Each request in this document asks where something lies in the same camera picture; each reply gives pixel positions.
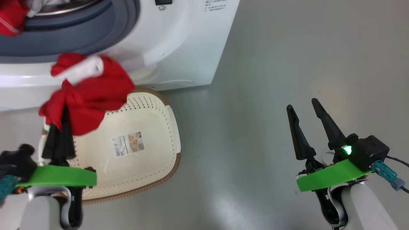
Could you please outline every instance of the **black cable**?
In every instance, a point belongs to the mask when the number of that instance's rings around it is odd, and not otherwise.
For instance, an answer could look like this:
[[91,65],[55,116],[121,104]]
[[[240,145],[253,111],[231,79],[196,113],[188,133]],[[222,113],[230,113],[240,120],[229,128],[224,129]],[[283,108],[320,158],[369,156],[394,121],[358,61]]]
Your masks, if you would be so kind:
[[401,186],[400,188],[401,188],[404,192],[406,192],[406,193],[409,194],[409,189],[407,189],[407,188],[405,188],[405,187],[403,187],[403,186]]
[[397,158],[395,158],[395,157],[391,157],[391,156],[386,156],[386,158],[391,159],[391,160],[396,160],[397,162],[400,162],[400,163],[406,165],[407,167],[409,167],[409,164],[406,163],[406,162],[403,161],[403,160],[399,160],[399,159],[397,159]]

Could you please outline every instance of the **gray floor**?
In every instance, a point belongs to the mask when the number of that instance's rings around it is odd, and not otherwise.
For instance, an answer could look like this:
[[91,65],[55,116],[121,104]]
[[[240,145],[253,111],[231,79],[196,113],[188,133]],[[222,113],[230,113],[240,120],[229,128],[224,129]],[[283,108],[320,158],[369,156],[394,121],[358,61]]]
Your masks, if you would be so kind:
[[[82,229],[330,229],[314,194],[297,188],[303,162],[285,108],[294,106],[318,155],[327,141],[313,97],[345,134],[373,134],[389,155],[409,161],[408,15],[404,0],[242,0],[213,84],[164,92],[182,141],[176,174],[135,196],[85,206]],[[5,148],[37,136],[35,110],[1,118]],[[407,168],[387,163],[409,181]],[[407,194],[375,175],[367,184],[407,229]],[[0,210],[5,229],[18,226],[23,205],[15,205]]]

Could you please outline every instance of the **green light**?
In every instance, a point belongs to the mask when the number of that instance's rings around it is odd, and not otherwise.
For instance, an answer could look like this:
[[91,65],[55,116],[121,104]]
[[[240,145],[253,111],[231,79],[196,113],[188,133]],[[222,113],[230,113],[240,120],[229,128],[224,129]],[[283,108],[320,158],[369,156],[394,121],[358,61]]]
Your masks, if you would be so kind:
[[346,154],[350,155],[352,153],[352,146],[345,146],[344,147],[344,152],[346,152]]

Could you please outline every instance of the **blue cable connector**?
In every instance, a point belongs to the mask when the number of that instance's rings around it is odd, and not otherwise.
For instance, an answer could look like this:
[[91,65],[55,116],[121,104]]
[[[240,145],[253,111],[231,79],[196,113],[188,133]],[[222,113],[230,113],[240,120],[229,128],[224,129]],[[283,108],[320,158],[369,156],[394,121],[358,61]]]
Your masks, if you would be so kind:
[[17,183],[17,179],[11,175],[6,175],[0,179],[0,206],[4,204],[4,200],[11,194]]
[[398,174],[381,160],[375,161],[371,169],[376,174],[387,180],[396,191],[399,191],[400,187],[405,185],[405,182],[398,178]]

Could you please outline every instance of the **washing machine door opening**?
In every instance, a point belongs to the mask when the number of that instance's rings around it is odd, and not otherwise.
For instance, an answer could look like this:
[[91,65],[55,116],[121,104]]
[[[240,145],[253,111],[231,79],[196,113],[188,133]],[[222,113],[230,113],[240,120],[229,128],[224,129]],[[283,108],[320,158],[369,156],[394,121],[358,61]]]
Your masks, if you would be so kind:
[[0,63],[53,62],[65,52],[94,54],[125,38],[139,17],[139,0],[76,4],[46,9],[28,18],[24,32],[17,36],[0,35]]

